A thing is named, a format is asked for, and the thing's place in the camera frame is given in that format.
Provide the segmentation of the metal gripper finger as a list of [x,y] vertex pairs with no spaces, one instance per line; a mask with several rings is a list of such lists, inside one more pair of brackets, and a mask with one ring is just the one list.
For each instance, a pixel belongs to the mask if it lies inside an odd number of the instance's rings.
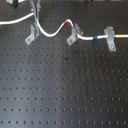
[[36,13],[36,8],[35,8],[35,4],[34,4],[33,0],[30,0],[30,5],[32,7],[33,13],[35,14]]
[[38,0],[37,1],[37,4],[36,4],[36,14],[35,14],[35,16],[36,16],[36,19],[35,19],[35,21],[36,21],[36,23],[39,21],[39,12],[40,12],[40,9],[41,9],[41,0]]

